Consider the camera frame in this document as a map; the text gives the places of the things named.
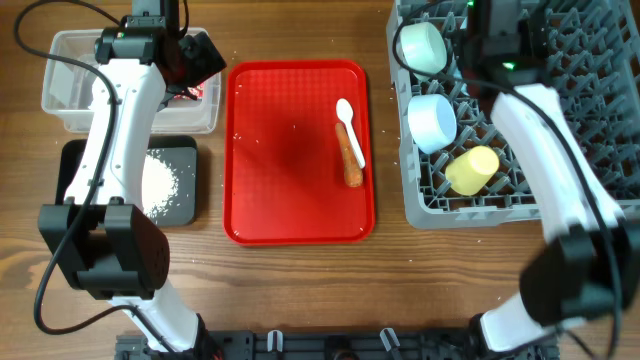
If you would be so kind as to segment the orange carrot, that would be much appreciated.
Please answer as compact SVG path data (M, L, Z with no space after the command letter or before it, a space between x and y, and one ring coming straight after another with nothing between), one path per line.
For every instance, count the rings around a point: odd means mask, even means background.
M344 125L342 123L336 123L335 132L343 159L345 183L351 188L359 187L363 184L364 176L355 157Z

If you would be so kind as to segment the red snack wrapper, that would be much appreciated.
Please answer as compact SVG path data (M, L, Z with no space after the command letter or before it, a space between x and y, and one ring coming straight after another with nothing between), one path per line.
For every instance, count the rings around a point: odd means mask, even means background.
M174 95L176 99L198 101L204 97L204 84L196 87L188 87Z

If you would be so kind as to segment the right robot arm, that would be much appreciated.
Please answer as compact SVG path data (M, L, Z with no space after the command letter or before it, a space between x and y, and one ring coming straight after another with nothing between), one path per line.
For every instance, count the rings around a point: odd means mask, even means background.
M387 24L418 229L539 219L517 292L424 357L551 359L639 290L639 34L626 1L398 1Z

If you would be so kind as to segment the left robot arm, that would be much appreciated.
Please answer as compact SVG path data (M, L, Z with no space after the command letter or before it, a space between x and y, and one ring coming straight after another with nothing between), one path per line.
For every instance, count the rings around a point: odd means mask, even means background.
M190 35L186 2L136 1L95 43L87 69L94 117L63 199L38 228L68 284L125 312L164 359L220 359L223 349L169 281L165 234L144 214L142 180L154 119L226 66L206 33Z

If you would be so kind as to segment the yellow plastic cup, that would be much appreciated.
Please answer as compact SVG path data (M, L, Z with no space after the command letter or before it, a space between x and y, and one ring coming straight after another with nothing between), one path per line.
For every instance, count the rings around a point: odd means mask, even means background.
M476 146L457 157L445 170L451 189L464 196L478 193L497 172L500 159L487 146Z

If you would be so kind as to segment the white rice pile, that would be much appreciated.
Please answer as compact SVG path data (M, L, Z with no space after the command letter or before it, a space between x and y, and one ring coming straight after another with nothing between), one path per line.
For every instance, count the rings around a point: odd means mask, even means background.
M142 177L142 205L145 215L158 218L168 214L177 196L174 170L159 158L147 155Z

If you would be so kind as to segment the light blue small bowl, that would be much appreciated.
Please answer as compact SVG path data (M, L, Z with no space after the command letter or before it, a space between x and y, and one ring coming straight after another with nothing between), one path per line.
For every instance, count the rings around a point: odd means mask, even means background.
M457 134L454 109L440 94L413 97L408 104L408 125L415 144L427 155L449 146Z

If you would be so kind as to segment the green bowl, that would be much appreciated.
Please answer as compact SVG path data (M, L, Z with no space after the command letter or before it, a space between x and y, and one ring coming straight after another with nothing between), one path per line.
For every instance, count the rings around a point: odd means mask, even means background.
M401 49L405 63L422 73L438 73L448 62L444 39L438 28L430 22L404 27L400 32Z

